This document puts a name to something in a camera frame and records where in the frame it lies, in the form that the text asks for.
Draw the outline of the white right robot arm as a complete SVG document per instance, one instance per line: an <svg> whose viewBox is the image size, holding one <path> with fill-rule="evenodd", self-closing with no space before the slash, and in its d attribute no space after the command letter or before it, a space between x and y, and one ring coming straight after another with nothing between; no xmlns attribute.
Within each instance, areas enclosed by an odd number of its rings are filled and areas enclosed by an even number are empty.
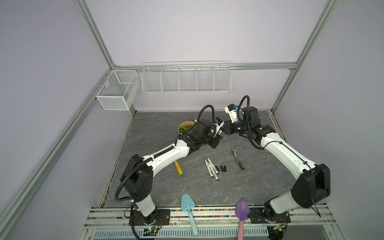
<svg viewBox="0 0 384 240"><path fill-rule="evenodd" d="M331 194L330 169L324 164L318 165L305 158L271 126L263 125L256 108L241 109L231 104L225 107L225 112L230 117L223 128L227 135L238 134L248 139L256 149L267 150L296 179L288 192L265 203L263 214L267 222L274 223L291 210L308 209Z"/></svg>

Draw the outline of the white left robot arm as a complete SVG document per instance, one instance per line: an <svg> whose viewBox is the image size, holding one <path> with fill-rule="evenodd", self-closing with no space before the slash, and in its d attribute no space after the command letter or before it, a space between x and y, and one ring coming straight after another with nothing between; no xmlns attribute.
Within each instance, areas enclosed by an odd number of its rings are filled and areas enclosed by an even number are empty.
<svg viewBox="0 0 384 240"><path fill-rule="evenodd" d="M192 127L176 136L174 142L162 150L146 156L130 158L120 184L114 194L115 202L129 201L144 218L152 217L157 207L151 197L153 178L173 162L209 145L215 149L222 137L219 134L224 122L215 118L212 105L204 106Z"/></svg>

